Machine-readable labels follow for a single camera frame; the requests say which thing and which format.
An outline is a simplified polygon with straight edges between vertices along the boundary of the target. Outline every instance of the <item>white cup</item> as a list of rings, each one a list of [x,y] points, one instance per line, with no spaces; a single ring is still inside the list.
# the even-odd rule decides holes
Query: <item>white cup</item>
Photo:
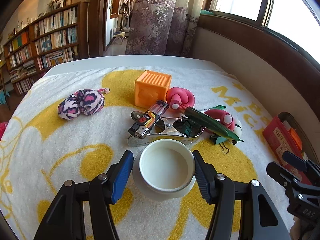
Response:
[[[137,155],[132,168],[137,188],[156,201],[188,194],[196,181],[194,173],[195,160],[191,151],[171,139],[149,144]]]

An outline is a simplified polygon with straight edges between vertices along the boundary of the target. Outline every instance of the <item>window frame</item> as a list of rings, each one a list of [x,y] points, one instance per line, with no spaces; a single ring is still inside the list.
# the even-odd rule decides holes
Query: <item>window frame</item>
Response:
[[[307,6],[307,8],[310,10],[312,15],[317,20],[319,26],[320,26],[320,8],[317,6],[314,0],[302,0],[304,4]],[[231,14],[231,13],[225,13],[215,10],[210,10],[210,6],[212,4],[212,0],[205,0],[203,4],[203,10],[211,12],[212,15],[218,16],[218,17],[224,17],[227,19],[235,20],[244,24],[248,24],[252,27],[258,28],[272,36],[277,37],[284,43],[286,43],[288,46],[292,47],[294,50],[299,52],[305,59],[307,59],[318,71],[320,71],[320,63],[316,61],[307,51],[305,51],[302,47],[300,47],[298,44],[296,44],[294,41],[290,40],[286,36],[273,31],[269,29],[268,23],[270,20],[270,16],[273,9],[274,0],[261,0],[260,10],[258,13],[257,20],[252,20],[249,18],[245,18],[239,15]]]

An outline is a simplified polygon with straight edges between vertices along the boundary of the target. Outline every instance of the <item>blue gripper pad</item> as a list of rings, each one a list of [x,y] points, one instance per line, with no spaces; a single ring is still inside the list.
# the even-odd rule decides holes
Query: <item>blue gripper pad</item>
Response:
[[[199,151],[193,151],[192,154],[195,159],[195,177],[201,196],[208,204],[211,204],[210,184],[214,187],[215,174],[211,174],[207,166],[208,164],[204,162]]]
[[[109,180],[110,184],[112,185],[112,204],[116,204],[117,201],[122,197],[122,193],[125,185],[128,182],[132,166],[133,153],[131,151],[125,151]]]

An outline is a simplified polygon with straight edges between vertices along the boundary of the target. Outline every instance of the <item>red box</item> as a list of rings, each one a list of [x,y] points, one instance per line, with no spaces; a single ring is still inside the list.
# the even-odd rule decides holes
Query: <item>red box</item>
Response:
[[[300,182],[311,185],[309,179],[302,171],[298,171],[296,168],[292,167],[282,159],[282,154],[285,151],[292,152],[301,159],[302,155],[291,135],[277,116],[272,119],[262,134],[276,155],[279,163],[288,171],[297,176]]]

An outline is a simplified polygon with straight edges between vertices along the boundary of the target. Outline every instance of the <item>floor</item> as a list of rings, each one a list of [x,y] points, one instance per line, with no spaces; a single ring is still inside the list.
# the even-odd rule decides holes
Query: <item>floor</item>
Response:
[[[8,101],[10,110],[7,104],[0,105],[0,122],[8,122],[11,119],[13,112],[16,110],[21,100],[23,99],[23,96],[18,96],[15,91],[10,91],[9,94],[10,96],[8,98]]]
[[[103,54],[104,56],[119,56],[125,54],[125,48],[127,46],[127,39],[121,43],[120,39],[114,40],[107,51]]]

